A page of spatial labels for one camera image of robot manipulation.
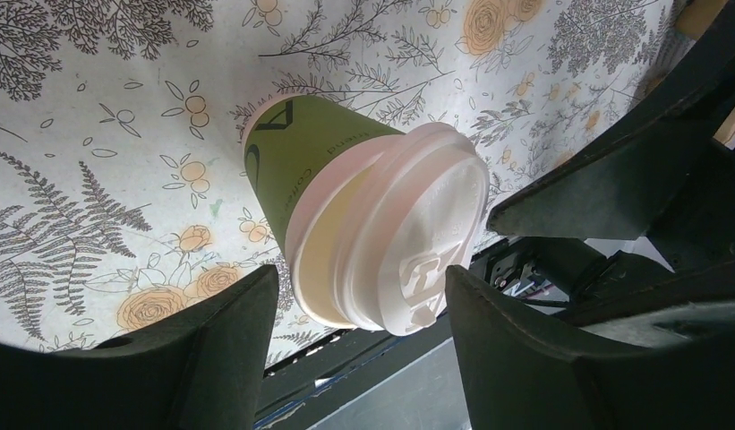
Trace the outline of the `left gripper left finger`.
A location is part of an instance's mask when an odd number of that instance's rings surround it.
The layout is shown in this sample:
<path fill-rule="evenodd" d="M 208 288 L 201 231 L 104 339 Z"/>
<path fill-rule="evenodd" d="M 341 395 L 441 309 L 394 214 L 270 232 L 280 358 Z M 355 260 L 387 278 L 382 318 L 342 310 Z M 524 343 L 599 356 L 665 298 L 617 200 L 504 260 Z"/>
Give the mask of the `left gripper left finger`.
<path fill-rule="evenodd" d="M 92 349 L 0 343 L 0 429 L 249 429 L 278 302 L 264 265 Z"/>

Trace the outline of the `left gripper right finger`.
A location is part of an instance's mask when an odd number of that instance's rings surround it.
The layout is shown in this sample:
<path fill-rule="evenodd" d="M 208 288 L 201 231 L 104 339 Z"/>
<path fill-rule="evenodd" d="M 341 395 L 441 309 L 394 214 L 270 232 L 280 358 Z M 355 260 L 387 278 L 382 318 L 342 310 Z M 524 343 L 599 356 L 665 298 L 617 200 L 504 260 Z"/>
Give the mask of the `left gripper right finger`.
<path fill-rule="evenodd" d="M 735 429 L 735 330 L 664 348 L 609 340 L 446 271 L 475 429 Z"/>

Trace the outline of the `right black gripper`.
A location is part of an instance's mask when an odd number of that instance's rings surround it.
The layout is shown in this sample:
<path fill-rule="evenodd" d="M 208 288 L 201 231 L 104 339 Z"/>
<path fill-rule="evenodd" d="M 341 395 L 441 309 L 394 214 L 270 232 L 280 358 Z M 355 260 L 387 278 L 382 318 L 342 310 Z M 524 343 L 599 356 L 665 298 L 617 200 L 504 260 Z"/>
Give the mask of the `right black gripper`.
<path fill-rule="evenodd" d="M 574 240 L 536 265 L 568 287 L 566 323 L 689 326 L 735 310 L 735 150 L 712 137 L 735 90 L 688 99 L 685 56 L 617 124 L 488 216 L 502 236 Z"/>

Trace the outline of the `white plastic cup lid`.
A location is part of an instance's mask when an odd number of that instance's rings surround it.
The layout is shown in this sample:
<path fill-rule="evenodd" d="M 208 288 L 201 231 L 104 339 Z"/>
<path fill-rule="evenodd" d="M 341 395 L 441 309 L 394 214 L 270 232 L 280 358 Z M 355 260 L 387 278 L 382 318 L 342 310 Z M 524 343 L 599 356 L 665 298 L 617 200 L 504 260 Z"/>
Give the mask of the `white plastic cup lid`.
<path fill-rule="evenodd" d="M 304 188 L 284 256 L 314 321 L 406 336 L 445 309 L 445 271 L 472 259 L 489 193 L 474 145 L 429 123 L 336 156 Z"/>

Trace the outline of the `green paper cup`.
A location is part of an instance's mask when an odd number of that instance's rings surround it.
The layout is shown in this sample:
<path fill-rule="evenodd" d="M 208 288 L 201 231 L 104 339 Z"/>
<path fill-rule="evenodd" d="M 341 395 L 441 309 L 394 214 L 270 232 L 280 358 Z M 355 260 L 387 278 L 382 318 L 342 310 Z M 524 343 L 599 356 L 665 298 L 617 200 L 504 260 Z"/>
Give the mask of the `green paper cup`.
<path fill-rule="evenodd" d="M 402 132 L 325 98 L 265 102 L 244 130 L 244 167 L 305 314 L 352 328 L 333 302 L 329 264 L 372 165 Z"/>

